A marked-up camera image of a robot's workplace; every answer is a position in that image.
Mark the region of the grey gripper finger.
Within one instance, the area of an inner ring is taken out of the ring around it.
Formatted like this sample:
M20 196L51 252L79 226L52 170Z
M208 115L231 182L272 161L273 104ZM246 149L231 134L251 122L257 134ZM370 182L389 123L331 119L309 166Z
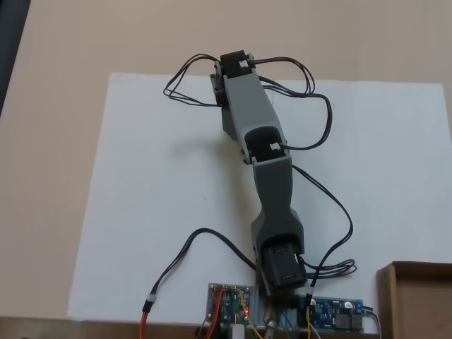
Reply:
M222 108L223 131L237 142L244 141L244 111L231 105Z

